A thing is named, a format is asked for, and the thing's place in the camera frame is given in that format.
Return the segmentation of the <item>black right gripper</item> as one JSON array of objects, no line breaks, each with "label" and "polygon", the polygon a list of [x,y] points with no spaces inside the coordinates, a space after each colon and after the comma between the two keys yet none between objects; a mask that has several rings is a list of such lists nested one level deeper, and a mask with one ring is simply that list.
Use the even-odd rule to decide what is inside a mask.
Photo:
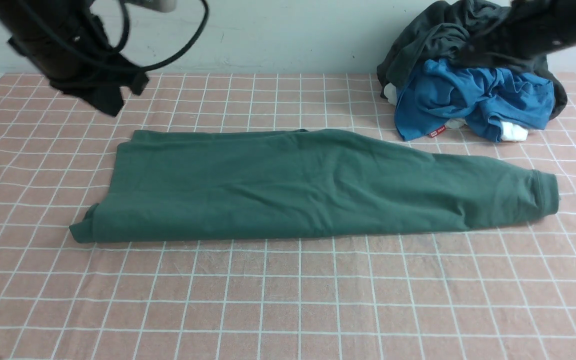
[{"label": "black right gripper", "polygon": [[457,53],[469,68],[507,68],[562,48],[562,0],[512,0],[508,12],[472,35]]}]

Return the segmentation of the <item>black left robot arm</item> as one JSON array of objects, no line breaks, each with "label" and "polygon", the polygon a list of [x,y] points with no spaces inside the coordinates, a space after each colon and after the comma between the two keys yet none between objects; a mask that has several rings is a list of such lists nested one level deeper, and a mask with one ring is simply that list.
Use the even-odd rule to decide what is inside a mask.
[{"label": "black left robot arm", "polygon": [[121,53],[130,16],[125,2],[119,5],[124,28],[116,47],[91,12],[91,0],[0,0],[0,23],[10,33],[8,45],[53,89],[115,117],[125,104],[122,88],[139,96],[149,82],[146,71]]}]

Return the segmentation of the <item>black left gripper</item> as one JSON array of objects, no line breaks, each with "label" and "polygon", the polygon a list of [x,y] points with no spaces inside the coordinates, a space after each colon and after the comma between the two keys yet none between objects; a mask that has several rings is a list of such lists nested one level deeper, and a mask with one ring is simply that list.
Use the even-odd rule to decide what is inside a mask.
[{"label": "black left gripper", "polygon": [[112,53],[103,23],[95,14],[70,14],[58,19],[52,29],[68,45],[106,67],[87,63],[66,50],[27,15],[14,18],[7,29],[11,32],[7,43],[34,65],[51,87],[108,116],[117,116],[125,105],[122,87],[141,95],[149,83],[145,71]]}]

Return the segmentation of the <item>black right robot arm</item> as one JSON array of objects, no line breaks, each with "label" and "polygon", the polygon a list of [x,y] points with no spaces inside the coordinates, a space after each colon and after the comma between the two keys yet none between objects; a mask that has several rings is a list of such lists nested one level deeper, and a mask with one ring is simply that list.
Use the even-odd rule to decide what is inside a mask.
[{"label": "black right robot arm", "polygon": [[534,73],[546,56],[576,46],[576,0],[514,0],[455,55],[462,68]]}]

